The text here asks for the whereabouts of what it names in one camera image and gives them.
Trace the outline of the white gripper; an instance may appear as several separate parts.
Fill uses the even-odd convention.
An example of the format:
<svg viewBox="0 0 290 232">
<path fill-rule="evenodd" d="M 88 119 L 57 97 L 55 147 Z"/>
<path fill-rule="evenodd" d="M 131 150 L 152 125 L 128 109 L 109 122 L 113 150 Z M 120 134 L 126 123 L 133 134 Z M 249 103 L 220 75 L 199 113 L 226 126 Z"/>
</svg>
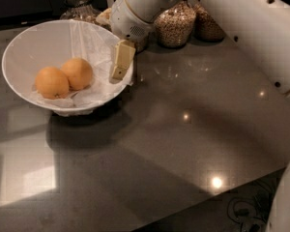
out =
<svg viewBox="0 0 290 232">
<path fill-rule="evenodd" d="M 120 40 L 114 46 L 111 83 L 128 84 L 133 73 L 134 43 L 143 41 L 154 30 L 154 21 L 164 11 L 183 0 L 115 0 L 96 17 L 101 25 L 111 25 Z"/>
</svg>

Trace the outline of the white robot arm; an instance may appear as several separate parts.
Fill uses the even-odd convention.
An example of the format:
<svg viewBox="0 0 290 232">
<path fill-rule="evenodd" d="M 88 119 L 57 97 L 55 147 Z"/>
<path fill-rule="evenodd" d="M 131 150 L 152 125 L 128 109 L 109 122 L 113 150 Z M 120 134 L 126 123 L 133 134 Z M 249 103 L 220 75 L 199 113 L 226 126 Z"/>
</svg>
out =
<svg viewBox="0 0 290 232">
<path fill-rule="evenodd" d="M 144 27 L 177 0 L 116 0 L 117 34 Z M 239 226 L 290 232 L 290 6 L 280 0 L 200 0 L 233 42 L 181 55 L 141 55 L 129 111 L 134 150 L 183 166 L 200 193 L 220 178 Z M 256 189 L 245 199 L 231 181 Z"/>
</svg>

